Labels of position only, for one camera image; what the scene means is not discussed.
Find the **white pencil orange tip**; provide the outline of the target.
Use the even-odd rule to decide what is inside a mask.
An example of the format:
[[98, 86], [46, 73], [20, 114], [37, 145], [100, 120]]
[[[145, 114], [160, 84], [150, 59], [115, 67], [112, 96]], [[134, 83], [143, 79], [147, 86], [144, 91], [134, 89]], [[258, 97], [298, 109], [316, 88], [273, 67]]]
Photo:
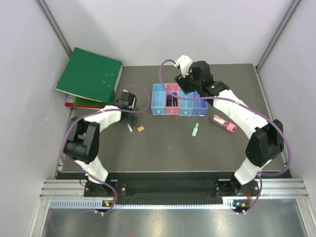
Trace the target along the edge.
[[128, 129], [129, 129], [130, 133], [133, 133], [133, 132], [134, 132], [130, 124], [128, 124], [127, 127], [128, 127]]

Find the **purple drawer box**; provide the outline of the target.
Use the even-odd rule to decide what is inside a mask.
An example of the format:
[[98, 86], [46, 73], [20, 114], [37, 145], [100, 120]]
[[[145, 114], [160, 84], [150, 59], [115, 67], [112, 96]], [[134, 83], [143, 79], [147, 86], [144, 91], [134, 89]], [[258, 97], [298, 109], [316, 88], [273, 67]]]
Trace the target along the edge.
[[193, 114], [192, 116], [201, 117], [206, 116], [208, 112], [208, 103], [204, 100], [193, 101]]

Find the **light blue drawer box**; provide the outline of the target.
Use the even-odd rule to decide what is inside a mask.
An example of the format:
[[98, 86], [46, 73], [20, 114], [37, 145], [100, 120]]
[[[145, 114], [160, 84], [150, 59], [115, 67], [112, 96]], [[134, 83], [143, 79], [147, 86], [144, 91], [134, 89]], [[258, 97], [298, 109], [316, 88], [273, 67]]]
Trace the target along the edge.
[[160, 83], [153, 84], [151, 110], [154, 116], [166, 115], [166, 91]]
[[193, 97], [193, 93], [185, 94], [184, 91], [180, 88], [179, 96], [183, 98], [187, 98], [187, 100], [179, 101], [179, 116], [192, 116], [194, 104], [193, 100], [188, 100], [188, 98]]

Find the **small orange eraser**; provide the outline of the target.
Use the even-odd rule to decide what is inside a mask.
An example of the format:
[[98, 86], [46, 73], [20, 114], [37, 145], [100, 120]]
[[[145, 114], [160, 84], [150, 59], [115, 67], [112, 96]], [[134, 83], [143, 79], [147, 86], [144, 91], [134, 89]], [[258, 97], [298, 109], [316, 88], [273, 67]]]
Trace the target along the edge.
[[140, 127], [137, 128], [137, 130], [138, 130], [139, 132], [141, 132], [141, 131], [144, 130], [144, 127], [143, 127], [143, 126], [140, 126]]

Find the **black highlighter blue cap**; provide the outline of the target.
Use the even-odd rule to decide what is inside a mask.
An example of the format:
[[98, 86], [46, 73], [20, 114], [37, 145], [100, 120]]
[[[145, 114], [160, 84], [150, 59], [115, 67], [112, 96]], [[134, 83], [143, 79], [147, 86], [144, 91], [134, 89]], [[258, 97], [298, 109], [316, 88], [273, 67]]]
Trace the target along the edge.
[[172, 106], [178, 107], [178, 99], [175, 96], [177, 96], [177, 92], [172, 92]]

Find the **pink drawer box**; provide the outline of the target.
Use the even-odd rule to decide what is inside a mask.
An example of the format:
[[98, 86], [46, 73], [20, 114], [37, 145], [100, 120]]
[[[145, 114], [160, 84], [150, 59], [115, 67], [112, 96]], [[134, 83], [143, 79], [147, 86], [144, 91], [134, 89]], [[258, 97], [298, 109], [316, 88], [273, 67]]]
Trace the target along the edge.
[[166, 94], [166, 114], [178, 115], [180, 110], [179, 100], [174, 96], [179, 96], [180, 87], [176, 83], [167, 83], [166, 89], [172, 94]]

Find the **black marker purple cap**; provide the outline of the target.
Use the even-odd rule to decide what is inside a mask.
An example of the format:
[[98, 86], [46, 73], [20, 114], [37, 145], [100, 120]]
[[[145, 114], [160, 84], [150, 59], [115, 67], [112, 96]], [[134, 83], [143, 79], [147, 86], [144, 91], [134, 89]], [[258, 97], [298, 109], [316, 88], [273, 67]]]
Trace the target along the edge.
[[167, 95], [166, 97], [166, 107], [171, 107], [172, 106], [172, 96]]

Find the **green ring binder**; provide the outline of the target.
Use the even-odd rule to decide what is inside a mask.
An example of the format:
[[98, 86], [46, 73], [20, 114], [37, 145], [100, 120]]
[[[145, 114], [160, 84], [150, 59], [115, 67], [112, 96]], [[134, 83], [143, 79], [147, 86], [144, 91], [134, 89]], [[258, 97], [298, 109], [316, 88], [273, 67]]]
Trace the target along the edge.
[[114, 100], [122, 62], [76, 47], [55, 87], [70, 95], [102, 103]]

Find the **red and green folder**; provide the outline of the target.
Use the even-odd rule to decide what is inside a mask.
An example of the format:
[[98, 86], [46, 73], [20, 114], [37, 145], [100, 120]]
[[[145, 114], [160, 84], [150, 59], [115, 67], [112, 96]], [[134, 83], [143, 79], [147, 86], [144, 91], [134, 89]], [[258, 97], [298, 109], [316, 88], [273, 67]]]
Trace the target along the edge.
[[106, 103], [97, 102], [74, 95], [68, 95], [65, 106], [69, 108], [85, 108], [85, 109], [94, 109], [99, 110], [106, 106]]

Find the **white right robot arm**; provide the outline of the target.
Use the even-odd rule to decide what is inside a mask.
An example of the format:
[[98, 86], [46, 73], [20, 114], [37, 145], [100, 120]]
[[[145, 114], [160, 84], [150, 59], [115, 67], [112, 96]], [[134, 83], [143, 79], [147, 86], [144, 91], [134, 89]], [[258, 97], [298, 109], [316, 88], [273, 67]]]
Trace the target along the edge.
[[192, 62], [189, 57], [184, 57], [178, 59], [175, 66], [181, 71], [175, 81], [185, 94], [197, 92], [212, 107], [228, 116], [249, 138], [246, 158], [230, 183], [235, 195], [243, 195], [256, 174], [284, 150], [284, 140], [279, 134], [283, 130], [282, 123], [276, 119], [270, 124], [265, 118], [249, 111], [226, 84], [213, 79], [210, 66], [205, 61]]

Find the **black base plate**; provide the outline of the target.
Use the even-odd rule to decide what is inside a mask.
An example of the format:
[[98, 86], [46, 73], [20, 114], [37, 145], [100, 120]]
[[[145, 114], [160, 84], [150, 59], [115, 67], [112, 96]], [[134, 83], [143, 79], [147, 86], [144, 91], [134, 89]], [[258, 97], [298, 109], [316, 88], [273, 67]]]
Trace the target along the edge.
[[256, 196], [259, 186], [256, 181], [237, 187], [231, 181], [219, 180], [111, 180], [107, 183], [118, 197], [140, 195], [202, 195], [205, 197]]

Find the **aluminium frame post right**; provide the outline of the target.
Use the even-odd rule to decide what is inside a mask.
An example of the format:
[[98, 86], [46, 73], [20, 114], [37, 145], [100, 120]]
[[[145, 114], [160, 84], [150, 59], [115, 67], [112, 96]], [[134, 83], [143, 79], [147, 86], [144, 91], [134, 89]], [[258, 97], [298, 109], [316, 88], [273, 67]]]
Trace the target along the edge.
[[280, 23], [278, 24], [275, 32], [273, 33], [266, 49], [264, 50], [262, 56], [259, 59], [258, 64], [254, 67], [255, 71], [259, 73], [263, 68], [265, 62], [267, 61], [269, 55], [272, 53], [274, 47], [276, 46], [278, 40], [280, 39], [281, 35], [283, 34], [284, 30], [286, 29], [287, 25], [289, 24], [291, 18], [293, 17], [294, 13], [298, 9], [299, 5], [301, 4], [301, 0], [292, 0], [289, 7], [287, 8], [284, 16], [282, 17]]

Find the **aluminium frame post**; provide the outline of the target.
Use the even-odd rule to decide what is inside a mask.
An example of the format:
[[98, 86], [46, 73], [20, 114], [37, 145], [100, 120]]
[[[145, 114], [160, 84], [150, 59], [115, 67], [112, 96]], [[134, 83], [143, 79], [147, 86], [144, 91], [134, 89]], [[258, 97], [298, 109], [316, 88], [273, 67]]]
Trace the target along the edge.
[[289, 7], [287, 8], [284, 16], [282, 17], [280, 23], [278, 24], [275, 32], [273, 33], [266, 49], [264, 50], [262, 56], [259, 59], [258, 64], [254, 67], [255, 71], [259, 73], [263, 68], [265, 62], [267, 61], [269, 55], [272, 53], [274, 47], [276, 46], [278, 40], [280, 39], [281, 35], [283, 34], [284, 30], [286, 29], [287, 25], [289, 24], [291, 18], [293, 17], [294, 13], [298, 9], [299, 5], [301, 4], [301, 0], [292, 0]]
[[57, 39], [61, 43], [64, 51], [66, 52], [67, 56], [70, 58], [73, 51], [67, 42], [62, 30], [60, 29], [55, 17], [53, 16], [49, 6], [47, 5], [46, 1], [44, 0], [35, 0], [37, 5], [39, 6], [40, 10], [42, 11], [43, 15], [47, 19], [51, 29], [53, 30], [54, 34], [56, 35]]

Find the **aluminium frame post left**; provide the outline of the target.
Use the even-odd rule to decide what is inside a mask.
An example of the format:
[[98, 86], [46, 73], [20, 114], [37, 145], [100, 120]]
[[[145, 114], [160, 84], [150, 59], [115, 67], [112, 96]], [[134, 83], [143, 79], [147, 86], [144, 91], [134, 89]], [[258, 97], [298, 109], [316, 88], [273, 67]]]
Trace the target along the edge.
[[39, 6], [40, 10], [42, 11], [43, 15], [47, 19], [51, 29], [53, 30], [54, 34], [56, 35], [57, 39], [61, 43], [64, 51], [66, 52], [67, 56], [70, 58], [73, 51], [67, 42], [62, 30], [60, 29], [55, 17], [53, 16], [49, 6], [47, 5], [46, 1], [44, 0], [35, 0], [37, 5]]

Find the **aluminium front rail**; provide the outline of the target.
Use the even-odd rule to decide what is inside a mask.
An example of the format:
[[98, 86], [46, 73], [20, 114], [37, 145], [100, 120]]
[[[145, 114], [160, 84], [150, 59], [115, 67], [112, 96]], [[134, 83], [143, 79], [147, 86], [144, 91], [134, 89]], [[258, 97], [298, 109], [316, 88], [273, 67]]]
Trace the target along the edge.
[[306, 198], [308, 192], [299, 179], [254, 180], [242, 191], [229, 190], [227, 180], [120, 180], [113, 181], [112, 188], [102, 185], [82, 184], [76, 180], [47, 180], [43, 184], [40, 198], [112, 198], [121, 202], [127, 199], [157, 199], [166, 196], [169, 201], [176, 198], [244, 198], [247, 195], [262, 198]]

